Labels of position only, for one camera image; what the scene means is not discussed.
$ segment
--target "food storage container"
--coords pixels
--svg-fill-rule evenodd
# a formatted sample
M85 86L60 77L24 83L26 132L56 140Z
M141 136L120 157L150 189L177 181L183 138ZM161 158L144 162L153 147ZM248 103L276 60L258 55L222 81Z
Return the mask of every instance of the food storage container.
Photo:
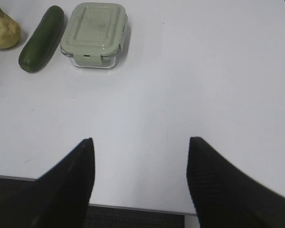
M75 7L61 39L61 52L77 67L110 68L123 50L128 17L112 3Z

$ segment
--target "cucumber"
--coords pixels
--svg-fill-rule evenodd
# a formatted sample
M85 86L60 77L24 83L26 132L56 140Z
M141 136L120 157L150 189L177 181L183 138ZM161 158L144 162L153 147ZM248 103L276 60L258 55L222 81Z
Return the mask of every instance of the cucumber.
M39 70L54 54L54 47L63 27L64 13L51 6L20 53L18 63L27 72Z

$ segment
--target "white table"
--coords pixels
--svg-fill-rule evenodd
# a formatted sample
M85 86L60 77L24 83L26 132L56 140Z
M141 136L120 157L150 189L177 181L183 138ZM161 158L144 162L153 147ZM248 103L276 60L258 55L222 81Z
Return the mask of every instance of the white table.
M80 2L0 5L30 37L49 6L69 18ZM113 69L76 68L57 49L28 74L24 43L0 51L0 175L38 178L92 137L90 203L191 214L188 145L201 136L285 196L284 1L115 2L131 38Z

